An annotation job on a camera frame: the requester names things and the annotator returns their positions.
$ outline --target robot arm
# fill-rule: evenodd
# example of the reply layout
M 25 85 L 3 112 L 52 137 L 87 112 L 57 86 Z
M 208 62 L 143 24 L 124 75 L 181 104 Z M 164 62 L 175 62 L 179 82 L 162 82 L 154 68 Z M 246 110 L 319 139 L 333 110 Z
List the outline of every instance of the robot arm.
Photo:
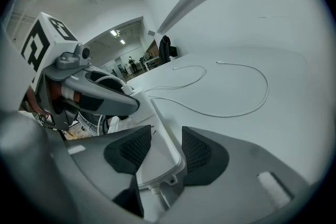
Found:
M 79 111 L 90 114 L 127 116 L 137 111 L 135 98 L 96 80 L 111 74 L 93 67 L 90 49 L 78 43 L 61 21 L 40 13 L 26 38 L 22 56 L 36 71 L 31 87 L 39 106 L 49 112 L 54 125 L 67 131 Z M 58 81 L 81 93 L 78 103 L 68 99 L 52 101 L 48 84 Z

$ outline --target white table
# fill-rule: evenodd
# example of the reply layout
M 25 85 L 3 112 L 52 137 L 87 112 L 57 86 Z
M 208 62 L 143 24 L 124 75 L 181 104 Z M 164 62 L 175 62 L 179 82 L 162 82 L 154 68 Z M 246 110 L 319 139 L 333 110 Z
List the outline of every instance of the white table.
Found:
M 172 68 L 202 65 L 207 69 L 207 75 L 201 81 L 179 90 L 150 91 L 148 95 L 171 98 L 217 114 L 233 114 L 255 107 L 266 89 L 262 76 L 249 68 L 217 65 L 217 60 L 260 69 L 270 86 L 266 103 L 252 114 L 220 119 L 198 114 L 171 101 L 153 100 L 173 140 L 181 143 L 182 126 L 191 126 L 250 141 L 270 151 L 308 183 L 318 181 L 334 150 L 333 115 L 320 83 L 311 77 L 309 66 L 299 54 L 250 47 L 196 52 L 128 83 L 144 89 L 185 85 L 196 80 L 203 72 L 202 68 L 176 71 Z

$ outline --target black mesh pad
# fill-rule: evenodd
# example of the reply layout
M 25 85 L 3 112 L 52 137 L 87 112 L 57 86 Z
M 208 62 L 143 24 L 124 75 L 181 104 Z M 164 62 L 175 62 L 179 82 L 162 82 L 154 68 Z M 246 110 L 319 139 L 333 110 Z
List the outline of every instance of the black mesh pad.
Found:
M 210 184 L 224 172 L 229 162 L 224 147 L 185 126 L 182 127 L 182 151 L 187 163 L 185 186 Z
M 107 145 L 104 158 L 117 172 L 135 175 L 151 148 L 151 139 L 151 126 L 146 125 Z

